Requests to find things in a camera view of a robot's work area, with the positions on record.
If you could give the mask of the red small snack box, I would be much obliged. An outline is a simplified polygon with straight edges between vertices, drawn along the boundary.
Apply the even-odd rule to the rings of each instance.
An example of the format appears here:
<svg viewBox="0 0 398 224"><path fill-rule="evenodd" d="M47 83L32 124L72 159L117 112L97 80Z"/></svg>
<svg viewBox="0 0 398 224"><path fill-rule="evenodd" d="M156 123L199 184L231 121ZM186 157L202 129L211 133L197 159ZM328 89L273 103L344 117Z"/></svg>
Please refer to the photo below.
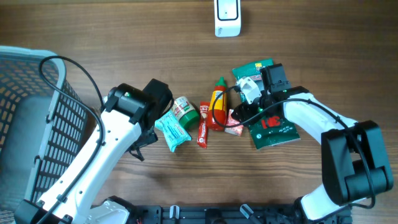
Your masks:
<svg viewBox="0 0 398 224"><path fill-rule="evenodd" d="M237 120L233 119L233 117L232 117L233 111L234 111L233 109L229 109L228 119L226 120L227 128L225 128L224 131L228 134L233 134L235 136L241 136L243 133L243 125L230 128L230 126L233 126L233 125L239 123Z"/></svg>

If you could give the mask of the teal tissue pack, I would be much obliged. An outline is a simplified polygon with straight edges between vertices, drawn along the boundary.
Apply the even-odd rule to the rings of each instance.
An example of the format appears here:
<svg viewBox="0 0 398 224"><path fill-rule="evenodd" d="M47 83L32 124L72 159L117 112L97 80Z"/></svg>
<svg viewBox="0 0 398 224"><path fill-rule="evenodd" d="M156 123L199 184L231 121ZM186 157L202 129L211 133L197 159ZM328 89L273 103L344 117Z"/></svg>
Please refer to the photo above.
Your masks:
<svg viewBox="0 0 398 224"><path fill-rule="evenodd" d="M171 152L175 152L177 146L183 144L185 141L192 140L192 137L181 126L171 111L168 111L155 122L155 128L163 132Z"/></svg>

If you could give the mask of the red chili sauce bottle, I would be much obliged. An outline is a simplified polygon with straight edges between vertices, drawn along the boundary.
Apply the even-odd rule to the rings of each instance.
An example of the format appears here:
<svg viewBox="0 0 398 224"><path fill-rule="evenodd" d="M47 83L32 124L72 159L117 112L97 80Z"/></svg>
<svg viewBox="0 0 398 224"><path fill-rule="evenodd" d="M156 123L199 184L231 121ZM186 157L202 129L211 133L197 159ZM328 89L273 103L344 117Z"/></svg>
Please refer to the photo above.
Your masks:
<svg viewBox="0 0 398 224"><path fill-rule="evenodd" d="M208 117L207 117L207 125L208 128L214 131L222 131L224 128L220 126L217 122L214 121L213 115L216 120L221 124L226 124L227 120L227 105L226 99L224 98L225 94L223 91L227 89L227 84L223 77L219 79L219 81L215 84L215 88L213 90L210 105L208 109Z"/></svg>

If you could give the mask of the green 3M gloves package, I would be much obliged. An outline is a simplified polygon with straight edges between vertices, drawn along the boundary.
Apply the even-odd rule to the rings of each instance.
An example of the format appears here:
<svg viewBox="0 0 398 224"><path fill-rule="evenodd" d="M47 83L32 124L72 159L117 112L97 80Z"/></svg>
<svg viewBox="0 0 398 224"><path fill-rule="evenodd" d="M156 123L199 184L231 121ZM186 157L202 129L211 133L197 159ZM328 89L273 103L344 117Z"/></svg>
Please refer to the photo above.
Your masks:
<svg viewBox="0 0 398 224"><path fill-rule="evenodd" d="M249 77L262 91L264 84L260 69L273 64L271 58L255 61L232 69L232 73L237 81L242 77ZM257 150L300 139L295 125L277 115L266 114L255 124L248 126L248 130Z"/></svg>

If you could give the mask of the red coffee stick sachet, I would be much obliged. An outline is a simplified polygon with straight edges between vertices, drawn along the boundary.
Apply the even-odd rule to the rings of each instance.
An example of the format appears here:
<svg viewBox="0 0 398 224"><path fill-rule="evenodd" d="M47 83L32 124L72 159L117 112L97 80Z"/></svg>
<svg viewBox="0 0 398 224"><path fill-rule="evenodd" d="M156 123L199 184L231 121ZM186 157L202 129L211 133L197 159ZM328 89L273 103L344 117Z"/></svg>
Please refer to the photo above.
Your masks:
<svg viewBox="0 0 398 224"><path fill-rule="evenodd" d="M208 109L209 102L202 101L200 103L200 124L198 128L198 136L197 136L197 144L206 149L207 148L207 137L208 137L208 126L207 126L207 118L208 118Z"/></svg>

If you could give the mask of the green lid spice jar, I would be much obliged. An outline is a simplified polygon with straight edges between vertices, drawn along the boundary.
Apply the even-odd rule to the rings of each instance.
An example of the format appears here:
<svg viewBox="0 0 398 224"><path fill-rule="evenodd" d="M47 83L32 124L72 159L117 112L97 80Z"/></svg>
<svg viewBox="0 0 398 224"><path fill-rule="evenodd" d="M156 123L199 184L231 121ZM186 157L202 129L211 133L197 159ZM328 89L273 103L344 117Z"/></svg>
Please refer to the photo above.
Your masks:
<svg viewBox="0 0 398 224"><path fill-rule="evenodd" d="M194 127L200 120L200 115L196 108L185 96L178 97L174 100L172 112L184 129Z"/></svg>

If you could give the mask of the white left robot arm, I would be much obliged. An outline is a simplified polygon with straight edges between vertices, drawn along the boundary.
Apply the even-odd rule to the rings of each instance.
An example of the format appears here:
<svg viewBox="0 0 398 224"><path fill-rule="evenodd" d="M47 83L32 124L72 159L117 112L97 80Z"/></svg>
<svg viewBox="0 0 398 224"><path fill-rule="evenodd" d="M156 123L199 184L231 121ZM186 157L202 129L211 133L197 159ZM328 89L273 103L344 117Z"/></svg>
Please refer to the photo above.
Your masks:
<svg viewBox="0 0 398 224"><path fill-rule="evenodd" d="M68 169L37 203L23 200L15 223L132 223L135 206L111 197L93 207L100 188L122 155L156 142L155 121L172 102L169 86L152 79L143 90L125 83L113 88L98 127Z"/></svg>

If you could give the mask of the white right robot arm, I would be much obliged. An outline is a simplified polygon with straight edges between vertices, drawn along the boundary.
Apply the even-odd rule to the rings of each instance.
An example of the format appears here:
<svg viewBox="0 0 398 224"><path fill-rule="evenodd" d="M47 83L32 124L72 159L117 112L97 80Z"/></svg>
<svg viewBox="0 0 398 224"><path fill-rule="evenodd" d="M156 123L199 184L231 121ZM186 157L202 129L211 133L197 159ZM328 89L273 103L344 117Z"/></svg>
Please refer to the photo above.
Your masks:
<svg viewBox="0 0 398 224"><path fill-rule="evenodd" d="M320 145L322 184L296 200L294 221L316 223L353 207L372 209L376 195L394 185L381 129L374 121L358 122L320 103L302 86L293 87L282 64L259 69L260 81L243 75L233 87L245 100L233 118L243 126L265 114L300 126Z"/></svg>

